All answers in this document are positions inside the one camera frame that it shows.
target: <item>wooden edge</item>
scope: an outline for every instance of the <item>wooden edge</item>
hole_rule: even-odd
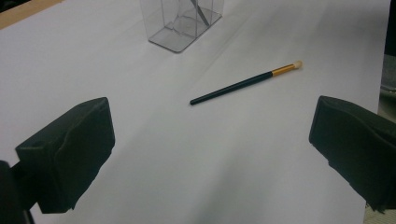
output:
[[[4,11],[0,13],[0,30],[62,1],[63,0],[31,0],[27,3]]]

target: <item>table surface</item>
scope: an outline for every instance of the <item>table surface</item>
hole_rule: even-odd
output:
[[[0,158],[106,96],[116,145],[75,210],[36,223],[361,224],[363,198],[308,142],[317,99],[376,112],[389,0],[229,0],[181,54],[137,0],[65,0],[0,31]],[[304,68],[205,103],[279,66]]]

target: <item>acrylic pen holder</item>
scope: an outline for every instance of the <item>acrylic pen holder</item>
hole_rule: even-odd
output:
[[[181,52],[221,18],[224,0],[140,0],[148,41]]]

